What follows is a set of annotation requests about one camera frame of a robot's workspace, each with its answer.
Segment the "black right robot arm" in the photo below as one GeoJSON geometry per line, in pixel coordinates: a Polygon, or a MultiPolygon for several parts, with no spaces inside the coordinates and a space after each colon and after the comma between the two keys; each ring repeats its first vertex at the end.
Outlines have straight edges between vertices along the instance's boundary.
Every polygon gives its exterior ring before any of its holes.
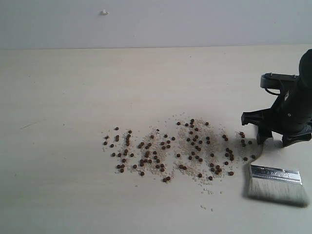
{"type": "Polygon", "coordinates": [[[283,147],[312,138],[312,51],[300,59],[298,75],[265,73],[260,87],[276,100],[268,109],[243,112],[242,125],[257,126],[257,143],[263,144],[272,133],[282,135],[283,147]]]}

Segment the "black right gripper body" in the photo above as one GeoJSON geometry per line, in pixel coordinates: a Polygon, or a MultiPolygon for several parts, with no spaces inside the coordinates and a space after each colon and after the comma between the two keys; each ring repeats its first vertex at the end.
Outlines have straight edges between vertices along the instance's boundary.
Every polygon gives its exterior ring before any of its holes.
{"type": "Polygon", "coordinates": [[[277,133],[312,132],[312,76],[266,73],[260,87],[280,93],[268,114],[272,130],[277,133]]]}

